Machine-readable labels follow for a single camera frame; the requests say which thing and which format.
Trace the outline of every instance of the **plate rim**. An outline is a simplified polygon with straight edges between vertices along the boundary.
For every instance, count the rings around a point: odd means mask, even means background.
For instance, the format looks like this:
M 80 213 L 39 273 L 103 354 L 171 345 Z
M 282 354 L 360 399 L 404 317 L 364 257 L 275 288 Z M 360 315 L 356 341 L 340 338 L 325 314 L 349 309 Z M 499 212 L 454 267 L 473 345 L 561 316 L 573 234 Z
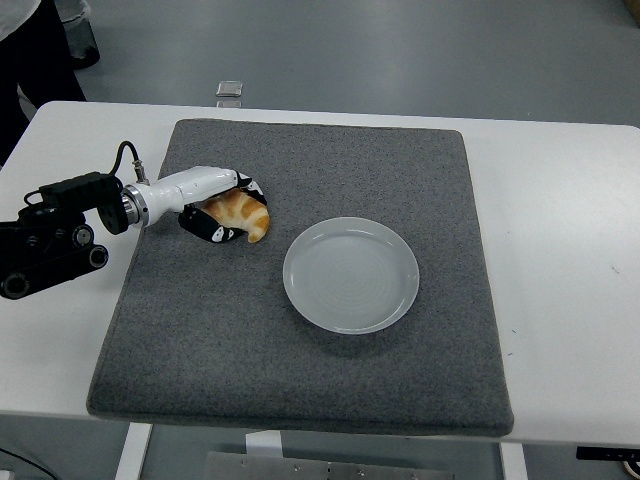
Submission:
M 292 294 L 291 292 L 291 286 L 289 284 L 289 282 L 287 281 L 287 272 L 290 271 L 290 268 L 288 269 L 287 267 L 291 265 L 292 263 L 292 250 L 294 249 L 294 247 L 302 242 L 304 240 L 304 238 L 306 238 L 306 236 L 309 235 L 309 232 L 320 228 L 321 225 L 326 224 L 326 223 L 333 223 L 336 221 L 353 221 L 353 222 L 364 222 L 364 223 L 368 223 L 368 224 L 375 224 L 376 228 L 382 228 L 383 230 L 386 230 L 388 233 L 390 233 L 395 239 L 397 239 L 401 245 L 401 248 L 405 249 L 407 251 L 407 253 L 409 254 L 410 258 L 411 258 L 411 264 L 412 266 L 415 266 L 415 289 L 412 289 L 411 294 L 410 294 L 410 301 L 407 302 L 406 307 L 403 307 L 402 313 L 395 319 L 390 320 L 394 317 L 394 315 L 396 314 L 396 311 L 394 311 L 394 313 L 392 313 L 391 315 L 389 315 L 386 319 L 382 320 L 381 322 L 375 324 L 375 325 L 370 325 L 364 328 L 358 328 L 358 329 L 349 329 L 349 328 L 330 328 L 328 326 L 325 325 L 320 325 L 319 323 L 316 323 L 316 321 L 312 320 L 311 318 L 307 317 L 304 313 L 302 313 L 298 307 L 296 306 L 296 303 L 294 302 L 294 298 L 295 295 Z M 383 330 L 391 325 L 393 325 L 394 323 L 396 323 L 398 320 L 400 320 L 404 315 L 406 315 L 406 313 L 409 311 L 409 309 L 411 308 L 411 306 L 413 305 L 413 303 L 415 302 L 415 299 L 418 296 L 418 292 L 420 290 L 420 267 L 418 265 L 418 261 L 416 259 L 415 254 L 413 253 L 413 250 L 411 249 L 411 247 L 409 246 L 409 244 L 398 234 L 396 233 L 394 230 L 392 230 L 391 228 L 387 227 L 386 225 L 380 223 L 380 222 L 376 222 L 375 220 L 370 220 L 368 218 L 363 218 L 363 217 L 354 217 L 354 216 L 344 216 L 344 217 L 333 217 L 333 218 L 328 218 L 326 220 L 322 220 L 320 222 L 314 223 L 313 225 L 307 227 L 306 229 L 304 229 L 294 240 L 293 242 L 291 242 L 291 245 L 289 245 L 289 248 L 287 249 L 287 253 L 285 255 L 284 258 L 284 262 L 282 264 L 282 281 L 284 284 L 284 288 L 285 288 L 285 292 L 287 294 L 287 298 L 289 299 L 289 302 L 293 305 L 293 307 L 296 309 L 296 311 L 308 322 L 312 323 L 313 325 L 322 328 L 323 330 L 329 331 L 329 332 L 333 332 L 333 333 L 339 333 L 342 335 L 365 335 L 368 333 L 373 333 L 373 332 L 377 332 L 380 330 Z

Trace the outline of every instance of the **black cable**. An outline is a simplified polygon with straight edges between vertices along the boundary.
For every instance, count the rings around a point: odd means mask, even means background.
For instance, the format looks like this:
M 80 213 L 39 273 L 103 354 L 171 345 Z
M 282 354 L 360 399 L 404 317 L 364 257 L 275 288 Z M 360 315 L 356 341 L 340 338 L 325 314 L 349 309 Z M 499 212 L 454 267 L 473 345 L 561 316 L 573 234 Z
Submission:
M 44 467 L 41 467 L 40 465 L 38 465 L 37 463 L 33 463 L 31 460 L 27 460 L 24 457 L 21 457 L 20 455 L 17 455 L 15 453 L 10 452 L 9 450 L 5 450 L 4 448 L 0 448 L 0 452 L 6 453 L 7 455 L 11 455 L 12 457 L 16 457 L 20 460 L 22 460 L 23 462 L 28 463 L 29 465 L 33 465 L 34 467 L 36 467 L 38 470 L 43 471 L 44 473 L 46 473 L 47 475 L 49 475 L 51 478 L 53 478 L 53 480 L 58 480 L 58 477 L 56 477 L 53 473 L 51 473 L 49 470 L 47 470 Z
M 24 200 L 24 203 L 26 203 L 27 205 L 33 205 L 33 203 L 29 203 L 29 197 L 32 195 L 35 195 L 36 193 L 40 193 L 40 189 L 38 190 L 34 190 L 33 192 L 29 192 L 27 193 L 22 199 Z
M 140 159 L 138 158 L 138 152 L 136 151 L 136 147 L 133 146 L 133 143 L 125 140 L 118 147 L 118 153 L 116 154 L 116 163 L 113 165 L 113 168 L 109 172 L 109 175 L 115 175 L 115 173 L 120 168 L 120 163 L 122 162 L 122 154 L 124 153 L 124 148 L 129 147 L 131 150 L 131 154 L 133 155 L 134 161 L 138 162 Z

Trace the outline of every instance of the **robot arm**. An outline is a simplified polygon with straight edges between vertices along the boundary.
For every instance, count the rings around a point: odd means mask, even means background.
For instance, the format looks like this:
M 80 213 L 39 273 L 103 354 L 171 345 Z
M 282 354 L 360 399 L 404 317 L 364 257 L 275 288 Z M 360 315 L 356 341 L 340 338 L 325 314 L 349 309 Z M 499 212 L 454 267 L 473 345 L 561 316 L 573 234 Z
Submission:
M 114 174 L 126 146 L 133 153 L 138 181 L 123 188 Z M 135 148 L 123 142 L 110 173 L 93 172 L 42 186 L 25 196 L 28 206 L 20 210 L 17 221 L 0 222 L 0 296 L 20 299 L 104 267 L 109 255 L 104 246 L 93 243 L 93 230 L 83 214 L 87 210 L 97 208 L 105 228 L 118 235 L 129 225 L 153 225 L 166 212 L 183 212 L 185 207 L 192 212 L 191 204 L 234 187 L 266 204 L 251 178 L 218 167 L 193 167 L 149 184 Z M 28 198 L 36 193 L 42 201 L 30 204 Z M 183 219 L 180 224 L 187 228 Z

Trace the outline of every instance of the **gray floor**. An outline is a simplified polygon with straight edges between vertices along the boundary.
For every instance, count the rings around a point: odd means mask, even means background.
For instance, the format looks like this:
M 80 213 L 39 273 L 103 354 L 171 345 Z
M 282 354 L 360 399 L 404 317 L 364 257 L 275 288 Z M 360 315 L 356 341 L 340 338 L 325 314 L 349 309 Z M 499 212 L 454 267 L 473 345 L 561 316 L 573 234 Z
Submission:
M 90 3 L 102 58 L 78 78 L 91 101 L 213 106 L 220 80 L 241 80 L 243 108 L 640 127 L 640 28 L 622 0 Z M 125 428 L 0 417 L 0 447 L 64 479 L 112 478 Z M 159 431 L 145 478 L 222 442 Z M 349 442 L 292 451 L 385 457 Z M 572 446 L 525 453 L 532 480 L 629 478 L 619 464 L 574 460 Z M 0 468 L 15 465 L 0 454 Z M 45 478 L 15 468 L 18 480 Z

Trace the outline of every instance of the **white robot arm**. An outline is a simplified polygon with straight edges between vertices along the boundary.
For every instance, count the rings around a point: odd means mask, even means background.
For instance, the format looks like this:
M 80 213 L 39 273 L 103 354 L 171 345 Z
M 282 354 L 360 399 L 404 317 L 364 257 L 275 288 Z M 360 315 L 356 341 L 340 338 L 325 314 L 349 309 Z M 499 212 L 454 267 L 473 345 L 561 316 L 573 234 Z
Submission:
M 218 167 L 193 167 L 161 178 L 152 185 L 139 179 L 122 191 L 129 224 L 153 225 L 166 212 L 180 213 L 185 205 L 206 200 L 238 186 L 235 170 Z

